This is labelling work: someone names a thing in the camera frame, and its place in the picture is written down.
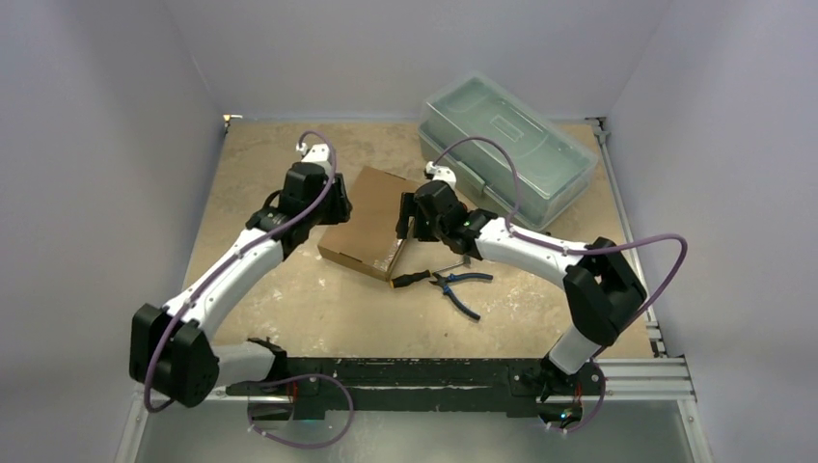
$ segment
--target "cable connector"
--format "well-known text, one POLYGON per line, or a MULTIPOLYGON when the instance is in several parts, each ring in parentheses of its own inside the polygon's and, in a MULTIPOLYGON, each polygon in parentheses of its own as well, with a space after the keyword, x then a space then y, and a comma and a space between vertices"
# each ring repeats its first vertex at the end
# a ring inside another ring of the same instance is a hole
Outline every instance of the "cable connector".
POLYGON ((330 147, 325 143, 313 145, 306 154, 302 155, 301 162, 312 162, 324 168, 324 172, 329 174, 332 166, 330 165, 330 147))
POLYGON ((435 165, 431 161, 426 163, 424 174, 426 179, 444 181, 448 183, 452 189, 454 189, 454 185, 457 183, 457 176, 454 175, 454 172, 450 168, 435 165))

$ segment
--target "blue pliers handle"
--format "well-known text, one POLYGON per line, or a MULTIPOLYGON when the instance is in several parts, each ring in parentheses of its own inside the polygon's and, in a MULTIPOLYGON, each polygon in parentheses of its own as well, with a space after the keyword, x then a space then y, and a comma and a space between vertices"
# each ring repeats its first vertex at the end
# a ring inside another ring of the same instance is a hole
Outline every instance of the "blue pliers handle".
POLYGON ((430 283, 442 288, 444 295, 446 295, 451 300, 451 302, 454 303, 454 306, 459 311, 463 312, 466 316, 468 316, 474 321, 480 321, 479 313, 473 312, 471 309, 466 307, 465 304, 460 302, 460 299, 457 299, 457 296, 454 295, 454 292, 449 287, 449 283, 462 282, 464 280, 486 280, 490 282, 494 280, 493 276, 487 273, 461 273, 460 275, 451 274, 447 277, 444 277, 443 275, 437 272, 433 273, 432 276, 435 278, 435 281, 430 283))

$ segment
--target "clear plastic container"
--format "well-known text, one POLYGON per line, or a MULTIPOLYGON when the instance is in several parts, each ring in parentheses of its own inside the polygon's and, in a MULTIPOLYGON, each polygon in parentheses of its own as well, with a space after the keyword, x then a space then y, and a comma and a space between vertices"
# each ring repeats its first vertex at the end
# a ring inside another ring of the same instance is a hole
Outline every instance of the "clear plastic container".
MULTIPOLYGON (((418 128, 423 157, 473 135, 502 146, 520 175, 518 224, 542 231, 590 185, 597 155, 537 115, 481 74, 471 74, 433 95, 418 128)), ((457 175, 457 189, 475 205, 498 214, 514 206, 514 181, 497 150, 465 143, 441 161, 457 175)))

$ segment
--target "black mounting bar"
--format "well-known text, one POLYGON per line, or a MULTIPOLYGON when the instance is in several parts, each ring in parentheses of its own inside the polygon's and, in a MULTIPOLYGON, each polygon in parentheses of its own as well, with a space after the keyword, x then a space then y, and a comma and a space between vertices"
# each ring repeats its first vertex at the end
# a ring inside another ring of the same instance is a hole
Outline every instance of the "black mounting bar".
MULTIPOLYGON (((323 373, 335 377, 349 390, 356 411, 501 412, 510 418, 553 421, 554 405, 537 401, 543 391, 540 361, 288 357, 286 370, 290 376, 323 373)), ((592 380, 595 372, 586 364, 576 375, 585 395, 600 394, 599 383, 592 380)), ((242 383, 228 387, 227 394, 283 395, 285 391, 242 383)), ((298 382, 294 419, 322 420, 327 411, 346 409, 346 398, 336 386, 298 382)))

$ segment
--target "container lid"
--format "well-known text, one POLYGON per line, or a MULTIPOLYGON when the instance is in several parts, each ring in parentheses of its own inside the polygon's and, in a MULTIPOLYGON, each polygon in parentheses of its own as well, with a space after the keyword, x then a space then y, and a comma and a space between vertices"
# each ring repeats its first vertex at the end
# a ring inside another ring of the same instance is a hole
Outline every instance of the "container lid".
MULTIPOLYGON (((550 200, 596 165, 594 153, 481 74, 452 84, 426 105, 431 110, 424 124, 426 135, 443 147, 472 135, 496 141, 511 156, 520 178, 530 187, 524 188, 528 190, 524 192, 526 196, 535 194, 550 200)), ((503 156, 487 144, 466 145, 464 150, 455 149, 453 156, 513 204, 513 179, 503 156), (467 155, 466 145, 479 146, 483 155, 475 156, 473 152, 467 155)))

